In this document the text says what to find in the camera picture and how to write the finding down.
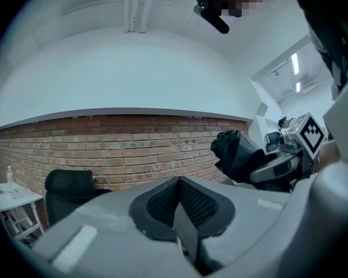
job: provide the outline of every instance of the black camera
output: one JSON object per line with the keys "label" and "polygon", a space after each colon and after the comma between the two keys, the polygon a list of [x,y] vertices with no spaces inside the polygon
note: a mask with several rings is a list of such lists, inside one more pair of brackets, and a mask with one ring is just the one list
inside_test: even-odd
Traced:
{"label": "black camera", "polygon": [[241,5],[230,6],[228,2],[222,0],[197,0],[194,12],[209,22],[220,33],[227,34],[230,27],[220,18],[223,10],[227,10],[230,16],[241,17]]}

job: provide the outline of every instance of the fluorescent light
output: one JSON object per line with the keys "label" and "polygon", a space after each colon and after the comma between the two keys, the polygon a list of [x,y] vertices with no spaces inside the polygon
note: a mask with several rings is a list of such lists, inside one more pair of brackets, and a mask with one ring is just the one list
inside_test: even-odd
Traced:
{"label": "fluorescent light", "polygon": [[298,63],[298,55],[295,53],[291,56],[292,64],[294,65],[294,73],[295,75],[299,73],[299,63]]}

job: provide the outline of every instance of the mesh grille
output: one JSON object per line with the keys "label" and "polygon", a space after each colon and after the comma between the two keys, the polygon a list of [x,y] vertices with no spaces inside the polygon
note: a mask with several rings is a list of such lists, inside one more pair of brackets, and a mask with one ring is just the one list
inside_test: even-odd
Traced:
{"label": "mesh grille", "polygon": [[156,220],[173,227],[174,213],[178,203],[179,187],[177,182],[174,182],[148,201],[147,210]]}
{"label": "mesh grille", "polygon": [[212,218],[218,210],[216,201],[182,180],[180,181],[180,203],[196,228]]}

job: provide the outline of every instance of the red brick wall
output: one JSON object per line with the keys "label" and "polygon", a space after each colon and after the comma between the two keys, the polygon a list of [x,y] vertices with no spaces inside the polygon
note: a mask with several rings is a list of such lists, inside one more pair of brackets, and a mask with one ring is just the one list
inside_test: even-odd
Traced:
{"label": "red brick wall", "polygon": [[0,182],[45,194],[54,169],[92,170],[97,188],[114,191],[173,175],[222,182],[210,142],[245,122],[180,116],[114,115],[48,120],[0,130]]}

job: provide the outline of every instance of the chair backrest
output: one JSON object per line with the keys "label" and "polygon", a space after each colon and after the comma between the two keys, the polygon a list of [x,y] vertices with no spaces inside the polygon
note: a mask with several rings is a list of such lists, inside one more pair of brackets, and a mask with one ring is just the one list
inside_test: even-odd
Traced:
{"label": "chair backrest", "polygon": [[279,144],[280,143],[281,133],[279,133],[279,132],[272,132],[272,133],[267,134],[266,136],[268,136],[270,144]]}
{"label": "chair backrest", "polygon": [[54,170],[45,180],[45,189],[50,226],[96,196],[91,171]]}

